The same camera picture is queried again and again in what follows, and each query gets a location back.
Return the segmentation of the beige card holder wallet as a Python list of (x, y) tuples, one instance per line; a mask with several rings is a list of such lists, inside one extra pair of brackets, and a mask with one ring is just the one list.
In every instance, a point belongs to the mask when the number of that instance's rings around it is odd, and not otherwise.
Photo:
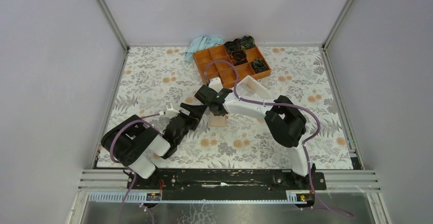
[(225, 128), (227, 126), (227, 116), (216, 116), (210, 113), (209, 124), (210, 127), (221, 127)]

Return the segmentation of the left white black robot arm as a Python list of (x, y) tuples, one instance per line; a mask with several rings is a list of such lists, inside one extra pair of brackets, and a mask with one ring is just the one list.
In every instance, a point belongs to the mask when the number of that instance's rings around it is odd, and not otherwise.
[(138, 115), (128, 119), (107, 132), (101, 146), (110, 154), (113, 162), (119, 163), (139, 175), (139, 182), (147, 189), (158, 184), (157, 166), (147, 158), (151, 151), (163, 159), (171, 157), (189, 131), (194, 131), (201, 121), (207, 106), (181, 103), (187, 112), (175, 110), (167, 103), (157, 116), (168, 117), (169, 123), (160, 132)]

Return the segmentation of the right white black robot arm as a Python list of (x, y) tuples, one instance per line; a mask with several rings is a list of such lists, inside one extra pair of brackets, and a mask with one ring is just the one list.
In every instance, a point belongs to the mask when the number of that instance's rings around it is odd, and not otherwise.
[(203, 85), (195, 98), (206, 105), (215, 116), (240, 114), (263, 120), (273, 139), (287, 148), (292, 164), (293, 183), (299, 189), (306, 189), (313, 183), (307, 157), (301, 145), (306, 132), (306, 118), (286, 96), (278, 99), (258, 99), (241, 96), (232, 89), (219, 92)]

